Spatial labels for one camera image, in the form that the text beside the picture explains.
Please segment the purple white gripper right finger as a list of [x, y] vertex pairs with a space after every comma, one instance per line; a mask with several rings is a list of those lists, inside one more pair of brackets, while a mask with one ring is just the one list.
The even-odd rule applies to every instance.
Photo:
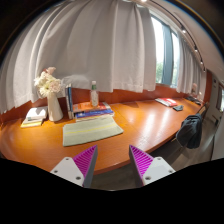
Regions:
[[152, 157], [133, 145], [129, 146], [129, 157], [137, 187], [143, 187], [175, 173], [162, 157]]

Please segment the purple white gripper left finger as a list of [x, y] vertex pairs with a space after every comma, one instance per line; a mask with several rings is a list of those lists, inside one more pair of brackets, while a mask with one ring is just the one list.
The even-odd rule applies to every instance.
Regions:
[[82, 151], [75, 157], [64, 157], [51, 173], [84, 188], [91, 186], [98, 156], [96, 145]]

